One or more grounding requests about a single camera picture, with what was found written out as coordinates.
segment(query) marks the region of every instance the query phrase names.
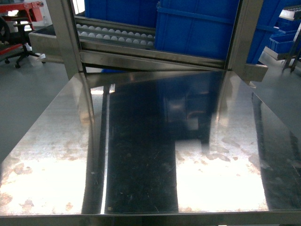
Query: stainless steel frame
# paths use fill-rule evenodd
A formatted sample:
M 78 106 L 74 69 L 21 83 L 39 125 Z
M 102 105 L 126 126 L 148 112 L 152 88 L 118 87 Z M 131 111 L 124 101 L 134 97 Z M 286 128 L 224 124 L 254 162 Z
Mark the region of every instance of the stainless steel frame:
M 168 53 L 157 50 L 145 50 L 127 46 L 103 44 L 89 40 L 79 40 L 76 33 L 75 21 L 77 23 L 99 24 L 105 23 L 112 27 L 125 26 L 124 24 L 112 23 L 94 19 L 86 19 L 76 16 L 72 12 L 71 3 L 63 0 L 48 0 L 49 11 L 53 15 L 57 43 L 60 48 L 61 56 L 65 62 L 69 78 L 75 70 L 81 72 L 82 65 L 89 64 L 90 59 L 95 59 L 93 65 L 99 67 L 109 67 L 127 70 L 230 70 L 235 71 L 244 80 L 261 81 L 267 70 L 264 66 L 252 66 L 252 72 L 248 72 L 249 66 L 246 65 L 249 48 L 252 43 L 253 33 L 256 28 L 257 19 L 261 10 L 263 0 L 241 0 L 236 18 L 236 25 L 232 35 L 232 42 L 226 62 L 222 60 L 189 56 L 183 54 Z M 126 25 L 127 29 L 145 31 L 149 28 Z M 38 52 L 47 54 L 47 44 L 55 43 L 53 37 L 47 37 L 35 33 L 31 35 L 33 48 Z

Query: concrete floor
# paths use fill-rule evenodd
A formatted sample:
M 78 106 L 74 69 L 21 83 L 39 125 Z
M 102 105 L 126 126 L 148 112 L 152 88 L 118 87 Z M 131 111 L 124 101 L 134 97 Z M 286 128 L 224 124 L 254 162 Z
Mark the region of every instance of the concrete floor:
M 262 82 L 254 82 L 254 93 L 301 138 L 301 69 L 282 72 L 284 60 L 277 61 L 263 52 L 260 61 L 269 67 Z
M 0 162 L 68 82 L 63 64 L 30 56 L 16 69 L 16 59 L 0 62 Z

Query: blue plastic crate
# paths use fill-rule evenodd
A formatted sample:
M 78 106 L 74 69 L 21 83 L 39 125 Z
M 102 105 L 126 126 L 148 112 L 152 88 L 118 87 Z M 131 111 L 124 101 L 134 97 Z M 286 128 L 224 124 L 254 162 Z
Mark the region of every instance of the blue plastic crate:
M 257 24 L 275 26 L 287 0 L 264 0 Z
M 85 16 L 156 27 L 157 3 L 158 0 L 85 0 Z
M 277 27 L 287 27 L 287 26 L 293 26 L 293 25 L 299 26 L 300 22 L 301 22 L 301 20 L 290 21 L 290 20 L 286 20 L 286 19 L 279 17 L 277 19 L 276 26 Z
M 272 34 L 276 33 L 277 31 L 278 28 L 257 25 L 250 47 L 249 55 L 246 61 L 247 63 L 258 63 L 258 59 L 260 58 L 264 47 L 267 46 L 269 43 L 269 38 Z
M 158 50 L 225 60 L 234 19 L 158 7 Z
M 295 34 L 278 35 L 271 37 L 269 40 L 269 48 L 276 53 L 288 53 L 293 46 Z
M 301 5 L 301 0 L 286 0 L 285 7 Z
M 285 27 L 280 27 L 279 31 L 277 34 L 283 35 L 283 34 L 296 34 L 298 30 L 299 25 L 298 24 L 293 24 L 291 26 L 285 26 Z
M 163 8 L 235 19 L 239 0 L 161 0 Z

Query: stainless steel table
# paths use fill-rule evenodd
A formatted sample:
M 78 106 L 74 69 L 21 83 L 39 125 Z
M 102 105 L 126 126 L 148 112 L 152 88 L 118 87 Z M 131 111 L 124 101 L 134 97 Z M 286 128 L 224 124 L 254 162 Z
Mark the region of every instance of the stainless steel table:
M 297 224 L 299 146 L 234 72 L 79 73 L 3 162 L 0 222 Z

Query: office chair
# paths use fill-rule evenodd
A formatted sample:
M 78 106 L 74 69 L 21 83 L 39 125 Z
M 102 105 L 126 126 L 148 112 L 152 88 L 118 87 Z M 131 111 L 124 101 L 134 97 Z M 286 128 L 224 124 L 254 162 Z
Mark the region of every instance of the office chair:
M 30 44 L 30 40 L 28 37 L 28 34 L 31 32 L 26 32 L 24 30 L 26 25 L 31 25 L 31 23 L 28 24 L 21 24 L 21 21 L 27 21 L 27 18 L 23 18 L 23 17 L 17 17 L 17 18 L 11 18 L 12 21 L 17 21 L 17 24 L 14 25 L 18 28 L 18 32 L 10 32 L 9 30 L 9 26 L 7 24 L 7 22 L 0 17 L 0 41 L 5 44 L 6 42 L 8 42 L 10 45 L 17 45 L 17 44 L 22 44 L 23 47 L 23 51 L 20 53 L 16 53 L 13 55 L 10 55 L 8 57 L 5 58 L 5 63 L 9 64 L 9 60 L 10 58 L 14 58 L 14 57 L 19 57 L 15 67 L 16 68 L 20 68 L 20 61 L 23 60 L 24 58 L 28 57 L 28 56 L 34 56 L 34 57 L 39 57 L 39 55 L 33 53 L 32 51 L 28 51 L 27 47 L 26 47 L 26 43 Z

